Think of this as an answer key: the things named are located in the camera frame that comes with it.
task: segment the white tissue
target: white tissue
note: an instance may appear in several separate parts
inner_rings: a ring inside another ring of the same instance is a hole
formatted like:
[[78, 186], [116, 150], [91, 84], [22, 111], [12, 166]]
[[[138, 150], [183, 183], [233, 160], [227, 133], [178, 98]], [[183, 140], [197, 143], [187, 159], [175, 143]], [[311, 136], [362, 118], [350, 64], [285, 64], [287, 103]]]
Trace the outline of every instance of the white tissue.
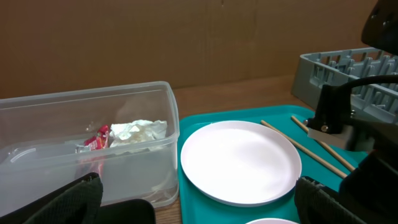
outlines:
[[166, 136], [166, 121], [137, 120], [126, 124], [112, 124], [109, 136], [113, 138], [110, 147], [162, 139]]

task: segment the round plate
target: round plate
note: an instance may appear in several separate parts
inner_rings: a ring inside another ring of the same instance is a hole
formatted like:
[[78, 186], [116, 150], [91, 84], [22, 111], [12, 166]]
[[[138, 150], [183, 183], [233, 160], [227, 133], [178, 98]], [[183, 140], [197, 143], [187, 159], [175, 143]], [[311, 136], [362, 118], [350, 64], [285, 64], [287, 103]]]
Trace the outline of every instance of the round plate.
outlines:
[[262, 218], [259, 220], [254, 220], [246, 224], [298, 224], [289, 220], [283, 220], [280, 218]]
[[292, 190], [302, 170], [289, 140], [245, 121], [222, 121], [195, 131], [182, 147], [181, 165], [204, 194], [239, 207], [280, 198]]

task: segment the green tray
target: green tray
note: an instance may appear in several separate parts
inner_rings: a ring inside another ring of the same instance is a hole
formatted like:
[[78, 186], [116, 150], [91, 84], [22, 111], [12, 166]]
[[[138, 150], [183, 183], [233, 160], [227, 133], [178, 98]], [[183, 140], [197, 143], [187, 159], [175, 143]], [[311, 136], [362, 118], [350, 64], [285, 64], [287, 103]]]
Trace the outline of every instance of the green tray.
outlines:
[[[307, 137], [291, 119], [294, 115], [299, 120], [313, 116], [313, 112], [300, 106], [284, 105], [249, 110], [227, 111], [221, 113], [199, 114], [184, 118], [180, 121], [180, 137], [178, 139], [178, 178], [180, 182], [180, 200], [183, 223], [189, 224], [234, 224], [247, 223], [258, 218], [284, 218], [299, 223], [299, 216], [294, 205], [294, 192], [283, 196], [276, 202], [256, 208], [239, 208], [216, 202], [203, 195], [185, 176], [181, 168], [180, 153], [187, 138], [197, 129], [218, 121], [250, 121], [260, 123], [263, 119], [287, 134], [300, 144], [330, 162], [345, 173], [349, 173], [336, 159], [327, 153], [314, 140]], [[366, 157], [364, 152], [348, 152], [335, 148], [353, 166]], [[302, 175], [338, 190], [341, 178], [324, 168], [301, 151]]]

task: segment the gray crate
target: gray crate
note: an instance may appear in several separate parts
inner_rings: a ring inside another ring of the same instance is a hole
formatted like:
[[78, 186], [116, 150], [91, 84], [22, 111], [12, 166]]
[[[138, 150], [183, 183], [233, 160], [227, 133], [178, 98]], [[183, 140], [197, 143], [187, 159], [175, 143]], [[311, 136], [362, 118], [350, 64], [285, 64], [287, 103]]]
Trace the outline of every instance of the gray crate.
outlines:
[[[397, 75], [397, 60], [397, 56], [372, 47], [303, 54], [292, 93], [316, 108], [324, 84], [342, 85], [362, 77]], [[373, 84], [354, 88], [351, 106], [358, 116], [398, 123], [398, 85]]]

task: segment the brown wall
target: brown wall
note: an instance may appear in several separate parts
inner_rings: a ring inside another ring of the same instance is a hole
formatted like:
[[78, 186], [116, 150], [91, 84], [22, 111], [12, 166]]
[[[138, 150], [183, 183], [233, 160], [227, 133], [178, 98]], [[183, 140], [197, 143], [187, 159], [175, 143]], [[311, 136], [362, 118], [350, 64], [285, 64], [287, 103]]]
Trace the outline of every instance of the brown wall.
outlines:
[[376, 0], [2, 0], [0, 98], [294, 74], [300, 54], [363, 47]]

